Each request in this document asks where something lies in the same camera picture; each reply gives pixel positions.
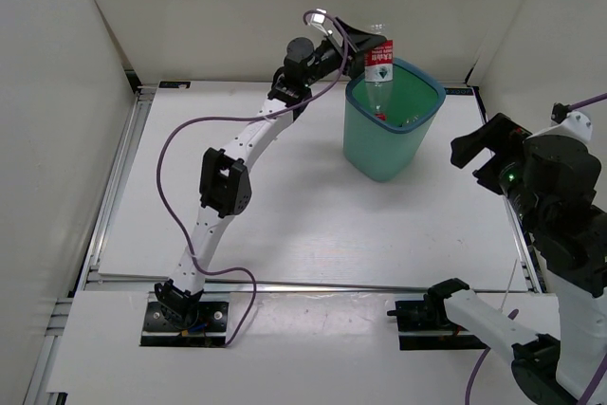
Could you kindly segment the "red label clear bottle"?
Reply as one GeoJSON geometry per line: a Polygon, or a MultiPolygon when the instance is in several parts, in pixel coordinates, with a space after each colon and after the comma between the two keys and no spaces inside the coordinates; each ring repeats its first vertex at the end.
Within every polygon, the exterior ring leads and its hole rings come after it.
{"type": "Polygon", "coordinates": [[[366,92],[371,113],[380,120],[386,120],[393,92],[394,44],[385,25],[372,25],[371,32],[384,36],[386,41],[364,56],[366,92]]]}

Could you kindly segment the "black label clear bottle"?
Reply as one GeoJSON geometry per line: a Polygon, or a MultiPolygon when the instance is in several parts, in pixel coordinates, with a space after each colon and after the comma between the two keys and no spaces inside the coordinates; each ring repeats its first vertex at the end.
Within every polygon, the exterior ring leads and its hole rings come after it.
{"type": "Polygon", "coordinates": [[[408,118],[406,118],[404,121],[402,121],[400,123],[400,126],[402,128],[404,128],[405,126],[415,124],[418,121],[418,119],[419,119],[418,115],[409,116],[408,118]]]}

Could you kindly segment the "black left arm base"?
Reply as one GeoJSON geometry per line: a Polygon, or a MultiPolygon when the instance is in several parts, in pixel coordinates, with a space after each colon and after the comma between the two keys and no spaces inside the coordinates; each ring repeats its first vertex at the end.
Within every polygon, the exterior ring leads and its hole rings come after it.
{"type": "Polygon", "coordinates": [[[230,302],[203,297],[181,317],[149,296],[139,338],[142,347],[219,348],[227,339],[230,302]]]}

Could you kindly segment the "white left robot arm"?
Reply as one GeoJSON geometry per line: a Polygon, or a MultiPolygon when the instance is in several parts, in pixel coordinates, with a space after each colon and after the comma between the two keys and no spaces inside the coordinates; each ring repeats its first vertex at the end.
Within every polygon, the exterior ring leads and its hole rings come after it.
{"type": "Polygon", "coordinates": [[[321,43],[314,45],[304,37],[290,41],[258,114],[243,118],[241,133],[202,157],[197,219],[190,230],[179,225],[185,236],[184,252],[169,278],[155,285],[163,316],[179,330],[199,324],[198,303],[211,276],[210,262],[229,223],[250,203],[249,173],[254,163],[318,98],[312,92],[314,83],[331,73],[357,78],[364,71],[366,53],[387,42],[379,25],[359,30],[318,11],[308,12],[304,21],[322,32],[321,43]]]}

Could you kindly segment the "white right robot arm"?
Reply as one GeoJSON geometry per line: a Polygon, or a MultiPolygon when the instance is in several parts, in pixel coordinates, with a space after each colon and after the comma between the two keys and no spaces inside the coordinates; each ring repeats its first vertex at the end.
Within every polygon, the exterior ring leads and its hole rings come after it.
{"type": "Polygon", "coordinates": [[[606,400],[606,213],[594,204],[600,161],[588,149],[591,121],[573,111],[538,133],[505,115],[451,143],[463,168],[480,152],[491,159],[477,182],[507,199],[546,262],[559,305],[560,333],[529,329],[450,279],[425,295],[436,328],[462,327],[509,366],[537,404],[606,400]]]}

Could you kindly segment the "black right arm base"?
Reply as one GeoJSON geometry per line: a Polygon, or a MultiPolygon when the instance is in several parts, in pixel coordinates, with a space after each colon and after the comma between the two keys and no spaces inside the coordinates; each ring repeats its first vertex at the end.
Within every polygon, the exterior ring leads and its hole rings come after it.
{"type": "Polygon", "coordinates": [[[462,326],[441,319],[424,301],[396,301],[387,316],[396,322],[400,351],[484,350],[487,347],[462,326]]]}

